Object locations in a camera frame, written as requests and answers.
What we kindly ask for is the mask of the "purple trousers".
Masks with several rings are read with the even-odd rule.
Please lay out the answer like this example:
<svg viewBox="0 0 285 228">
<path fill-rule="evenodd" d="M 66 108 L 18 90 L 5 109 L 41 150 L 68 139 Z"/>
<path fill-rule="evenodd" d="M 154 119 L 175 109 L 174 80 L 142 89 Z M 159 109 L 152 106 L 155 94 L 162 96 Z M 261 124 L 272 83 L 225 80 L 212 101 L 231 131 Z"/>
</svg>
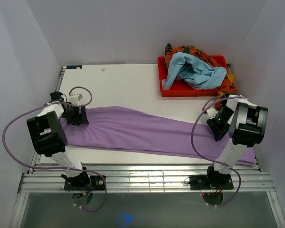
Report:
<svg viewBox="0 0 285 228">
<path fill-rule="evenodd" d="M 109 106 L 86 110 L 89 125 L 72 127 L 60 119 L 69 145 L 198 158 L 217 159 L 228 136 L 215 141 L 207 125 L 177 121 L 134 109 Z"/>
</svg>

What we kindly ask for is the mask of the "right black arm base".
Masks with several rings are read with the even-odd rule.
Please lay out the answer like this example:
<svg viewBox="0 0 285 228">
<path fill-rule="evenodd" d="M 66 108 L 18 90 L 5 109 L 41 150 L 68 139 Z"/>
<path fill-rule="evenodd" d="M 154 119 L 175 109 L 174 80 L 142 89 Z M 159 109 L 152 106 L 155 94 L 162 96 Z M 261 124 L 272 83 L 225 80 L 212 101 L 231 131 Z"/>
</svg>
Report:
<svg viewBox="0 0 285 228">
<path fill-rule="evenodd" d="M 219 180 L 212 180 L 207 175 L 190 175 L 184 180 L 184 184 L 190 185 L 191 190 L 233 190 L 234 185 L 232 179 L 226 182 Z"/>
</svg>

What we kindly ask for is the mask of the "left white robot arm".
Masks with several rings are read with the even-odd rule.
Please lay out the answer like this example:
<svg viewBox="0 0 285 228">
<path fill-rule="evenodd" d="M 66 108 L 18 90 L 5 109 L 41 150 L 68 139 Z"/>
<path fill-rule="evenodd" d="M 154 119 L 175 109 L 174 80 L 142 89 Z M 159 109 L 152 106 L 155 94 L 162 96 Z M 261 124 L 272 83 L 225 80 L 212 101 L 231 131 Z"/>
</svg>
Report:
<svg viewBox="0 0 285 228">
<path fill-rule="evenodd" d="M 82 94 L 69 92 L 64 98 L 61 92 L 52 92 L 51 101 L 35 117 L 27 120 L 28 131 L 35 152 L 54 160 L 59 166 L 65 168 L 62 178 L 72 187 L 80 190 L 90 189 L 92 186 L 90 176 L 85 167 L 77 161 L 67 150 L 67 136 L 60 123 L 64 118 L 66 123 L 74 126 L 89 125 L 86 108 L 80 105 Z"/>
</svg>

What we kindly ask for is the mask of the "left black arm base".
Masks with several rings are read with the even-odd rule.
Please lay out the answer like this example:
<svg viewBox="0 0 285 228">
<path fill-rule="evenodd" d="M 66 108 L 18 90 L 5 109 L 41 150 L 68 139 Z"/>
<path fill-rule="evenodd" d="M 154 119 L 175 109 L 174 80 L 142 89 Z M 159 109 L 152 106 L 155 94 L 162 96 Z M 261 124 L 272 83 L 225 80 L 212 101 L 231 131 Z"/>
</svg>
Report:
<svg viewBox="0 0 285 228">
<path fill-rule="evenodd" d="M 67 191 L 89 191 L 96 190 L 101 191 L 105 190 L 104 181 L 99 176 L 90 176 L 90 185 L 87 188 L 80 188 L 72 186 L 68 181 L 65 181 L 64 190 Z"/>
</svg>

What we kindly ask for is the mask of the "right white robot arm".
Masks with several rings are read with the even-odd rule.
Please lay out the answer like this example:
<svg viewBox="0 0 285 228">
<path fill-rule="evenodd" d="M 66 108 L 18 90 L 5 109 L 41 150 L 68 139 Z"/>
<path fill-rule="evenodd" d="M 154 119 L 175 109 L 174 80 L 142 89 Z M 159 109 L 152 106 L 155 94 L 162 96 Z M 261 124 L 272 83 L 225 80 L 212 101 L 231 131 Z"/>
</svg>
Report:
<svg viewBox="0 0 285 228">
<path fill-rule="evenodd" d="M 232 183 L 231 168 L 249 148 L 262 142 L 268 117 L 268 108 L 239 95 L 225 94 L 221 99 L 220 110 L 216 114 L 207 111 L 207 125 L 215 141 L 228 135 L 225 149 L 207 169 L 205 183 L 211 189 L 222 189 Z"/>
</svg>

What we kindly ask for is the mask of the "orange camouflage trousers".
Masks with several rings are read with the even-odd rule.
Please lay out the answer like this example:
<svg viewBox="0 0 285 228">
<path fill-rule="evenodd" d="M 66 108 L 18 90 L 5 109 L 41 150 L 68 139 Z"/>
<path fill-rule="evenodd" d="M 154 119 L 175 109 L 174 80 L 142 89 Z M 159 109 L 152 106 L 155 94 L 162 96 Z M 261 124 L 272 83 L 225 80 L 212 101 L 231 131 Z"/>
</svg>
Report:
<svg viewBox="0 0 285 228">
<path fill-rule="evenodd" d="M 223 95 L 225 93 L 235 94 L 238 91 L 237 87 L 234 85 L 235 77 L 228 68 L 226 60 L 223 56 L 208 55 L 206 54 L 206 52 L 190 45 L 179 46 L 174 48 L 171 44 L 167 44 L 163 56 L 165 58 L 167 66 L 170 63 L 172 55 L 178 52 L 194 55 L 195 57 L 205 61 L 211 67 L 220 66 L 225 67 L 227 69 L 227 78 L 224 79 L 223 86 L 218 90 L 218 95 Z"/>
</svg>

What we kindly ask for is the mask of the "light blue trousers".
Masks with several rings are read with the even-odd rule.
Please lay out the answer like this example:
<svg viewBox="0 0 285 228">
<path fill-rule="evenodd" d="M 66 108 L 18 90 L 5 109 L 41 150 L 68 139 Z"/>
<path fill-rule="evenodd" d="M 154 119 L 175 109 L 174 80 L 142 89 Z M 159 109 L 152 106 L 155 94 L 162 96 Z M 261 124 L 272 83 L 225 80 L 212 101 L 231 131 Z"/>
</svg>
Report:
<svg viewBox="0 0 285 228">
<path fill-rule="evenodd" d="M 164 90 L 170 90 L 177 80 L 184 81 L 196 90 L 211 90 L 221 86 L 226 73 L 224 67 L 211 67 L 193 55 L 178 52 L 173 54 L 167 78 L 161 83 Z"/>
</svg>

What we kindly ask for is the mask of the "black label sticker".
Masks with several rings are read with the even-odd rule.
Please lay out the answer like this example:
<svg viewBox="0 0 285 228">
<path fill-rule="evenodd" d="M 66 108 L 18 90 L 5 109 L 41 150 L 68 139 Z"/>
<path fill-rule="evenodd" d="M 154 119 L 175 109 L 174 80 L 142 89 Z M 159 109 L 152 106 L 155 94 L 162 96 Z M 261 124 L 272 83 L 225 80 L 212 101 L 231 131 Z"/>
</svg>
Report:
<svg viewBox="0 0 285 228">
<path fill-rule="evenodd" d="M 68 65 L 66 69 L 82 69 L 82 65 Z"/>
</svg>

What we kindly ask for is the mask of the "red plastic bin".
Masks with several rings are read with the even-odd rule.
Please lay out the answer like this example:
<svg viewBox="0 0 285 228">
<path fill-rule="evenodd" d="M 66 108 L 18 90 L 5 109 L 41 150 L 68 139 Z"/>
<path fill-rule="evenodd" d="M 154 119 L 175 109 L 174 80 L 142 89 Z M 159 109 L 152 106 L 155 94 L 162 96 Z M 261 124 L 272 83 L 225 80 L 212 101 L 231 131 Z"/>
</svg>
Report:
<svg viewBox="0 0 285 228">
<path fill-rule="evenodd" d="M 162 97 L 199 97 L 199 96 L 217 96 L 218 90 L 223 86 L 211 90 L 196 90 L 186 84 L 184 81 L 177 80 L 173 83 L 170 90 L 164 90 L 162 80 L 167 78 L 168 67 L 164 57 L 158 57 L 159 84 Z"/>
</svg>

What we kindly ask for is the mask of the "aluminium rail frame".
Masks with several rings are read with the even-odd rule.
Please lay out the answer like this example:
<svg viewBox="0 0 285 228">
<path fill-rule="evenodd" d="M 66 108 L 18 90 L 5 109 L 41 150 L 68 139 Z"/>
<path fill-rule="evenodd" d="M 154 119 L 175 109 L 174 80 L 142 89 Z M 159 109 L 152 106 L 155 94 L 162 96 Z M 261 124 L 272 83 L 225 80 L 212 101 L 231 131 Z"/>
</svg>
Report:
<svg viewBox="0 0 285 228">
<path fill-rule="evenodd" d="M 57 89 L 67 92 L 72 86 L 87 86 L 93 95 L 93 106 L 124 106 L 148 114 L 165 118 L 192 122 L 200 114 L 207 97 L 162 97 L 159 89 L 158 67 L 156 64 L 114 64 L 84 65 L 81 69 L 61 70 Z M 190 197 L 180 203 L 195 212 L 206 207 L 201 200 L 201 191 L 190 190 L 185 184 L 188 176 L 204 173 L 209 162 L 189 157 L 173 157 L 126 151 L 98 151 L 73 147 L 72 151 L 83 159 L 94 171 L 107 176 L 109 195 L 156 195 L 186 194 Z M 20 228 L 30 218 L 31 197 L 34 194 L 51 193 L 59 196 L 64 193 L 60 170 L 43 170 L 53 161 L 35 155 L 33 163 L 37 166 L 24 174 L 17 197 L 11 227 Z M 276 187 L 269 172 L 258 165 L 248 167 L 237 165 L 240 178 L 235 185 L 240 192 L 234 199 L 240 202 L 242 196 L 248 198 L 248 208 L 231 209 L 229 205 L 220 208 L 208 207 L 213 217 L 218 213 L 220 219 L 227 218 L 231 227 L 252 228 L 257 220 L 265 227 L 265 215 L 269 223 L 285 228 L 285 218 L 277 197 Z M 257 196 L 260 202 L 255 206 L 249 198 Z"/>
</svg>

